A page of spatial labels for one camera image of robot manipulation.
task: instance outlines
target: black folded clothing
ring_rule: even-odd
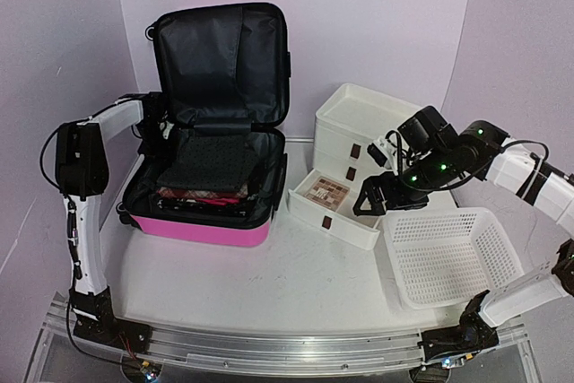
[[[157,179],[159,187],[238,192],[258,162],[243,135],[189,136],[176,160]]]

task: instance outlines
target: purple wall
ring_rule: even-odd
[[[458,130],[484,118],[516,137],[544,141],[550,163],[574,170],[574,0],[469,0],[452,83],[443,112]],[[458,196],[491,208],[525,269],[555,260],[568,238],[543,214],[478,181]],[[574,300],[526,315],[544,381],[572,381]]]
[[[314,113],[345,82],[440,106],[457,52],[466,0],[122,0],[142,91],[159,89],[143,29],[161,14],[249,1],[279,5],[292,59],[288,136],[313,136]]]
[[[0,381],[14,383],[56,289],[70,283],[64,207],[39,174],[40,146],[136,84],[119,0],[0,0],[0,12]],[[135,157],[118,149],[134,143],[122,135],[109,147],[109,188]]]

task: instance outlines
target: perforated basket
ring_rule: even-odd
[[[413,309],[466,302],[524,273],[486,208],[388,213],[382,224],[401,298]]]

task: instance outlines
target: suitcase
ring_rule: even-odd
[[[146,34],[161,93],[148,100],[152,115],[138,125],[144,158],[120,218],[162,237],[260,244],[287,167],[285,137],[276,129],[289,109],[291,76],[282,11],[263,3],[177,11]],[[212,194],[214,201],[197,198]]]

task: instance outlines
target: brown patterned item in drawer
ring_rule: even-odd
[[[317,178],[305,197],[331,211],[337,211],[339,205],[349,194],[349,188],[325,177]]]

